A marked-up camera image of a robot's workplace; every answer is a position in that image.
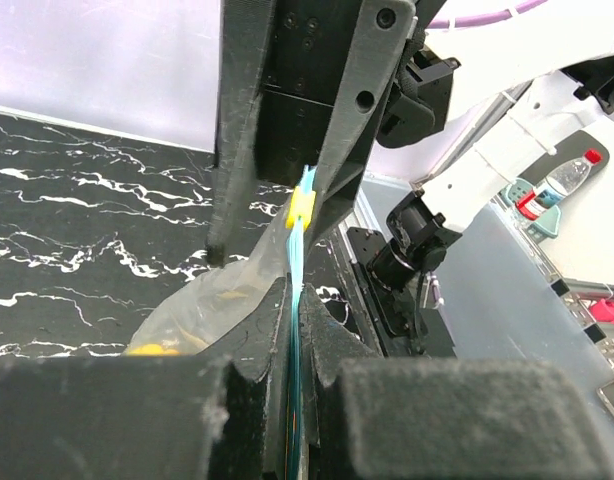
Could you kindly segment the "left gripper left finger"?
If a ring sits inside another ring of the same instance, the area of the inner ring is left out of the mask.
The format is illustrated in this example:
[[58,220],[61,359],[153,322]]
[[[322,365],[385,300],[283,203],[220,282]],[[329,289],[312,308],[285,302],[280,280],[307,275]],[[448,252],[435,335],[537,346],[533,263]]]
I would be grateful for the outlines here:
[[281,479],[290,286],[201,353],[0,367],[0,479]]

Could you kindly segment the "blue zip clear bag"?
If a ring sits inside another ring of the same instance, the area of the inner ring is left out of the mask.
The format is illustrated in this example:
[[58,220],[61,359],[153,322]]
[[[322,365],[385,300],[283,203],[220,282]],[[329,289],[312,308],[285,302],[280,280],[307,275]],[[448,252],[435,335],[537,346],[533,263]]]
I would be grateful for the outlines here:
[[280,359],[280,411],[278,431],[285,443],[283,476],[301,473],[303,401],[302,341],[299,304],[304,286],[304,234],[309,228],[316,192],[316,168],[305,167],[288,202],[257,242],[251,255],[199,275],[163,300],[147,317],[127,347],[160,344],[180,354],[207,351],[245,318],[258,311],[277,280],[286,291],[274,307],[287,307],[287,317],[277,321],[278,337],[269,350]]

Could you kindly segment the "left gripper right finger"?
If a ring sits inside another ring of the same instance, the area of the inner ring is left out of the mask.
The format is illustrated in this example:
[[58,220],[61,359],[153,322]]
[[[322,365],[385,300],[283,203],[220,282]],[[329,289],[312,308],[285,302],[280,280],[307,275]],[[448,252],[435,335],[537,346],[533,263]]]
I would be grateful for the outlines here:
[[316,291],[300,302],[313,390],[313,479],[606,479],[585,404],[558,369],[526,360],[383,358]]

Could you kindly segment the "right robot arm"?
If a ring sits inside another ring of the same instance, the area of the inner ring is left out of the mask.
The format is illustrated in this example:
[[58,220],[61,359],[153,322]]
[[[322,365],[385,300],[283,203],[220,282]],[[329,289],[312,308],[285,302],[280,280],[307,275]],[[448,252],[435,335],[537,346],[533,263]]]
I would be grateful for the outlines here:
[[439,23],[439,1],[225,1],[206,259],[221,267],[258,181],[292,188],[259,249],[312,246],[352,210],[374,145],[440,132],[524,86],[489,130],[389,215],[370,276],[386,291],[435,269],[482,207],[614,109],[614,1],[527,1],[500,21]]

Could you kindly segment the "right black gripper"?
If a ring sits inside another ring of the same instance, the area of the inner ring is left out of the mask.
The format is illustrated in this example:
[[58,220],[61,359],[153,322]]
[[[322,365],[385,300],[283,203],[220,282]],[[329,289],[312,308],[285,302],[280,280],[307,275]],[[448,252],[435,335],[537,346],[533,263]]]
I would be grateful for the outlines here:
[[415,23],[412,1],[223,1],[221,7],[210,265],[226,262],[256,173],[293,186],[304,166],[318,161],[304,234],[310,245],[341,168],[336,180],[346,183],[365,168],[374,143],[400,149],[445,128],[457,68],[456,58],[437,55],[419,31],[402,50]]

